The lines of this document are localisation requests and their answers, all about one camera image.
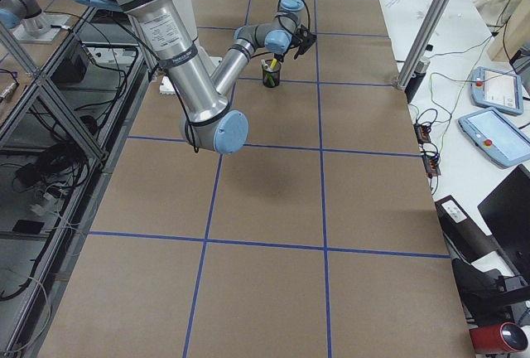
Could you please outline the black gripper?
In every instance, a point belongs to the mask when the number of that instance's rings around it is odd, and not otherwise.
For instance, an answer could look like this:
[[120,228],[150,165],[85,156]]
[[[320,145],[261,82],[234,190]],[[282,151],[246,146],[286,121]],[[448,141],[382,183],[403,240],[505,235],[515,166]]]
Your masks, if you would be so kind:
[[283,57],[291,48],[291,39],[279,39],[277,41],[276,56]]

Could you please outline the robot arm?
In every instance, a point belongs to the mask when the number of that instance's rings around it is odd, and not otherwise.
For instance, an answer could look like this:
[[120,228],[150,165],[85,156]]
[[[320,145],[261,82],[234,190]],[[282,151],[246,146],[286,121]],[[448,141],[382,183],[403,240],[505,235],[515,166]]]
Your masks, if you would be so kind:
[[8,29],[41,14],[42,9],[36,0],[1,0],[1,23]]
[[309,29],[301,21],[305,0],[278,0],[269,23],[243,26],[218,65],[195,43],[190,0],[74,0],[86,6],[121,11],[134,19],[144,43],[181,100],[181,135],[195,149],[237,152],[246,142],[248,120],[231,108],[227,96],[255,51],[264,48],[281,58],[292,47],[303,52]]

